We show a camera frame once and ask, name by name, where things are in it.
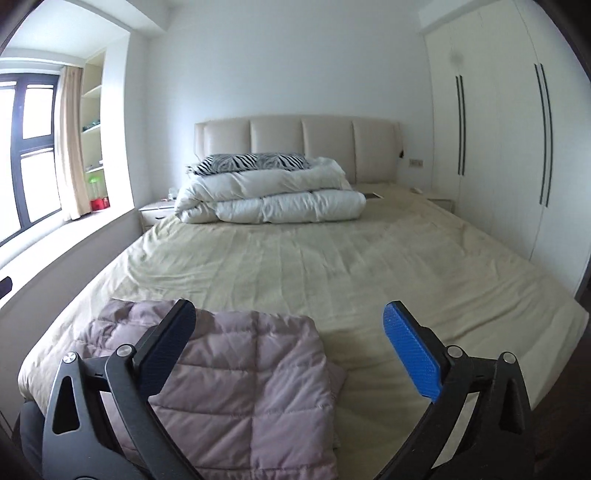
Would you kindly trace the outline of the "lilac quilted puffer jacket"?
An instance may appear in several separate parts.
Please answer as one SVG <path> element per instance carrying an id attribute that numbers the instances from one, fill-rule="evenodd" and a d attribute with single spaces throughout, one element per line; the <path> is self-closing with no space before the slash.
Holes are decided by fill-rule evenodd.
<path id="1" fill-rule="evenodd" d="M 307 316 L 197 310 L 153 411 L 206 479 L 335 479 L 346 371 Z"/>

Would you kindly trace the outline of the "red box on shelf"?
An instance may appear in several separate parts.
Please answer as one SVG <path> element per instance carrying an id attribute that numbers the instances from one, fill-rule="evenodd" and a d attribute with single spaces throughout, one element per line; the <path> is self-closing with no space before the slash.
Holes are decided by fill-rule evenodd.
<path id="1" fill-rule="evenodd" d="M 100 211 L 110 207 L 110 202 L 107 197 L 100 197 L 90 201 L 92 211 Z"/>

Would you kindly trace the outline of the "green object on shelf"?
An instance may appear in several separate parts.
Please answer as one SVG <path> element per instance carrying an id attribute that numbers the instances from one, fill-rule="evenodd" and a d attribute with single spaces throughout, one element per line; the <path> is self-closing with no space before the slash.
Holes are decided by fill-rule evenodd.
<path id="1" fill-rule="evenodd" d="M 102 197 L 101 195 L 101 180 L 99 177 L 91 175 L 88 178 L 88 193 L 91 201 Z"/>

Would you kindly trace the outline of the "white left nightstand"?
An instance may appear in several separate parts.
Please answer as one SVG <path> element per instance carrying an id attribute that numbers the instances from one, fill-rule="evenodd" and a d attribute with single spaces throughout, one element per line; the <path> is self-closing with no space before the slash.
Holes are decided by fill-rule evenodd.
<path id="1" fill-rule="evenodd" d="M 146 232 L 174 212 L 174 202 L 159 200 L 141 207 L 139 210 L 142 231 Z"/>

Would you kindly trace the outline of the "beige curtain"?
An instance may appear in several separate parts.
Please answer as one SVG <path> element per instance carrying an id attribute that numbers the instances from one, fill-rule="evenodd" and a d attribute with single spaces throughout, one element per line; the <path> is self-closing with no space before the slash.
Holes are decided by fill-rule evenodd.
<path id="1" fill-rule="evenodd" d="M 64 66 L 54 106 L 54 156 L 61 210 L 68 221 L 91 212 L 81 145 L 81 86 L 83 70 Z"/>

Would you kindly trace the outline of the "dark framed window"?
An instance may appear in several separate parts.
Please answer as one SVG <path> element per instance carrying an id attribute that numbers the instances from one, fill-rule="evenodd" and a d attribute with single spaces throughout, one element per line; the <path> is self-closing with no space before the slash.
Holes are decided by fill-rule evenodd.
<path id="1" fill-rule="evenodd" d="M 1 76 L 1 243 L 61 210 L 54 111 L 58 77 Z"/>

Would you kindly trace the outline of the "beige bed sheet mattress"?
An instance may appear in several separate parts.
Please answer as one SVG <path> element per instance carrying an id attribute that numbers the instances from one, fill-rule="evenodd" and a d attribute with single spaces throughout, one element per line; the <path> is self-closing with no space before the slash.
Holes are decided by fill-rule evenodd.
<path id="1" fill-rule="evenodd" d="M 20 393 L 40 407 L 62 356 L 113 299 L 185 298 L 212 312 L 308 316 L 348 378 L 335 429 L 339 476 L 370 479 L 427 408 L 382 326 L 405 304 L 467 353 L 520 363 L 532 404 L 550 391 L 588 324 L 554 278 L 426 198 L 391 184 L 356 221 L 281 225 L 160 221 L 56 317 L 21 364 Z"/>

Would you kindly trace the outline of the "zebra striped pillow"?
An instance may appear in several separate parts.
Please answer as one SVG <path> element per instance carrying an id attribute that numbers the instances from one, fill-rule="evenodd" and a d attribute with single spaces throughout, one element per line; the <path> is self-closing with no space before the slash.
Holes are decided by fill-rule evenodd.
<path id="1" fill-rule="evenodd" d="M 259 170 L 298 171 L 311 168 L 311 164 L 297 153 L 212 154 L 187 167 L 187 173 L 211 176 L 224 173 L 242 173 Z"/>

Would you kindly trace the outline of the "white folded duvet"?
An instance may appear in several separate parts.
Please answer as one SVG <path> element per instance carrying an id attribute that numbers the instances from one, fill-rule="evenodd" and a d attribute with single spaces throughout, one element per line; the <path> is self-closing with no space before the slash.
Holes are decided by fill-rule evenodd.
<path id="1" fill-rule="evenodd" d="M 308 161 L 304 170 L 250 170 L 187 174 L 174 204 L 186 224 L 322 223 L 356 220 L 366 197 L 353 189 L 331 158 Z"/>

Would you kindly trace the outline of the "cream padded headboard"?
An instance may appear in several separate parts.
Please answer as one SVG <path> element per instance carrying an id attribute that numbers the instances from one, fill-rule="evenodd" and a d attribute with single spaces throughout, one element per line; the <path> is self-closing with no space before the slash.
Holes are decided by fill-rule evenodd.
<path id="1" fill-rule="evenodd" d="M 337 161 L 349 183 L 394 182 L 405 147 L 398 122 L 332 115 L 269 115 L 194 126 L 193 152 L 298 153 Z"/>

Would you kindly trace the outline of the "white wardrobe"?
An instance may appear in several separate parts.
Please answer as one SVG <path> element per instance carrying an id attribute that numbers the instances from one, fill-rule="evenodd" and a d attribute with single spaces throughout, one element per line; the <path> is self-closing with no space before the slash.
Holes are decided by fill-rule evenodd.
<path id="1" fill-rule="evenodd" d="M 535 1 L 434 1 L 434 188 L 578 295 L 590 276 L 590 80 Z"/>

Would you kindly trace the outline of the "white wall shelf unit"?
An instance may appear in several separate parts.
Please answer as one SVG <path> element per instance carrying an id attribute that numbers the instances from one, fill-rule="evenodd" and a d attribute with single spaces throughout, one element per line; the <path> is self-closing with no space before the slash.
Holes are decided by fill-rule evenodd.
<path id="1" fill-rule="evenodd" d="M 105 51 L 90 57 L 82 73 L 80 122 L 81 148 L 86 188 L 91 175 L 101 180 L 101 195 L 108 197 L 102 155 L 101 141 L 101 89 Z"/>

